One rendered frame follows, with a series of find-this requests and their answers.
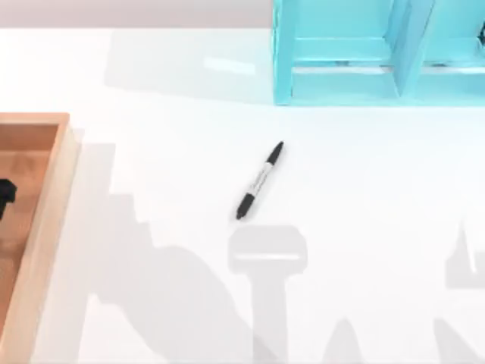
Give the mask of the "black and white marker pen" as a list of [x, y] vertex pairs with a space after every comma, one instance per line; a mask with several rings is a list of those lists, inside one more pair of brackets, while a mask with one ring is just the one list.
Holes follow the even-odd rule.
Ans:
[[242, 198], [240, 204], [236, 209], [236, 219], [240, 220], [247, 216], [252, 204], [254, 203], [256, 197], [258, 196], [261, 188], [263, 187], [265, 181], [268, 178], [272, 168], [276, 165], [278, 158], [283, 150], [284, 141], [280, 141], [271, 151], [270, 155], [267, 157], [263, 164], [261, 170], [257, 173], [254, 181], [250, 184], [244, 197]]

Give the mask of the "light blue rack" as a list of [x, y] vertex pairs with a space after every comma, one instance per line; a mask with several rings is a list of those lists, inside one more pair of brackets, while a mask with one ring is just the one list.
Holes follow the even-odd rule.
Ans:
[[272, 0], [278, 105], [485, 106], [485, 0]]

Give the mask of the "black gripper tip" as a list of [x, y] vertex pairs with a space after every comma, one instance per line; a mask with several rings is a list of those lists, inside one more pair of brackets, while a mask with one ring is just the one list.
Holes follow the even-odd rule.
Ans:
[[0, 221], [3, 218], [7, 204], [14, 203], [17, 186], [9, 179], [0, 179]]

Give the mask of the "shallow salmon-coloured box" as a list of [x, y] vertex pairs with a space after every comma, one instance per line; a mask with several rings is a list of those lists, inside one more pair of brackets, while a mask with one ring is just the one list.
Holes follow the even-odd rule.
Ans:
[[62, 112], [0, 112], [0, 364], [30, 364], [80, 143]]

